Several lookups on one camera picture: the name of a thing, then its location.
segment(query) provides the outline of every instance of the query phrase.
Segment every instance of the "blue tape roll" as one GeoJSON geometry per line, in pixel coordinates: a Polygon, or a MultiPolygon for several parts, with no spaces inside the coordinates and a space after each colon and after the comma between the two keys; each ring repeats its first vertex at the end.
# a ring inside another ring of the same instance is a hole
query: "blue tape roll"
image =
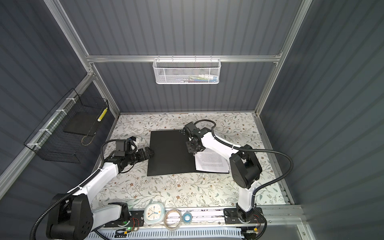
{"type": "Polygon", "coordinates": [[[192,214],[191,214],[191,212],[185,212],[183,214],[183,223],[190,224],[191,222],[192,222],[192,214]]]}

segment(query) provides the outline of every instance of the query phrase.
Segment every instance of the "clock face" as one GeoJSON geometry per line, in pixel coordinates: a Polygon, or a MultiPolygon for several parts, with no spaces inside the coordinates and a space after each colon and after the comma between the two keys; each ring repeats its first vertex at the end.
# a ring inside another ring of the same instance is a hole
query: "clock face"
{"type": "Polygon", "coordinates": [[[150,206],[148,206],[148,208],[144,212],[144,215],[147,220],[156,221],[160,219],[160,217],[162,217],[162,214],[163,214],[162,211],[163,210],[160,204],[151,204],[150,206]]]}

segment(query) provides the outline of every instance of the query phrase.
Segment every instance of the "alarm clock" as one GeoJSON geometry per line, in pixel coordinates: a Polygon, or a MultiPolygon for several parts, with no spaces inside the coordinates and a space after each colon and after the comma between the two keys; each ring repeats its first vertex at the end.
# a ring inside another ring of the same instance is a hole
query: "alarm clock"
{"type": "Polygon", "coordinates": [[[165,213],[165,207],[161,202],[153,202],[144,209],[144,222],[148,225],[160,223],[164,220],[165,213]]]}

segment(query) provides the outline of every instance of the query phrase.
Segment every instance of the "floral tablecloth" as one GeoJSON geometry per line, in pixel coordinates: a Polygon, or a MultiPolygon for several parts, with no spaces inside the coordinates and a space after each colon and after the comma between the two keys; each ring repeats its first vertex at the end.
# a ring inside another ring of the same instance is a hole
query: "floral tablecloth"
{"type": "MultiPolygon", "coordinates": [[[[200,119],[215,121],[215,133],[230,142],[264,148],[251,113],[121,115],[111,139],[136,136],[138,148],[142,148],[149,146],[151,131],[181,129],[200,119]]],[[[200,128],[210,126],[208,122],[199,123],[200,128]]],[[[108,144],[105,156],[114,149],[114,143],[108,144]]],[[[256,155],[263,168],[259,183],[264,184],[275,175],[267,154],[256,155]]],[[[184,173],[147,177],[147,167],[148,161],[144,161],[128,173],[119,174],[96,195],[91,207],[96,209],[110,202],[126,202],[131,209],[142,209],[152,201],[163,202],[165,207],[233,206],[237,202],[239,187],[231,174],[184,173]]],[[[257,205],[285,204],[278,184],[261,189],[255,199],[257,205]]]]}

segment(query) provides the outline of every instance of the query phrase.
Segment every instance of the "paper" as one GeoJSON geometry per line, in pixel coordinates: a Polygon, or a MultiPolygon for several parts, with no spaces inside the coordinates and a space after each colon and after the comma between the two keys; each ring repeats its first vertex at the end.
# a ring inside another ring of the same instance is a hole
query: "paper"
{"type": "Polygon", "coordinates": [[[206,148],[195,154],[196,170],[204,172],[229,172],[228,162],[217,152],[206,148]]]}

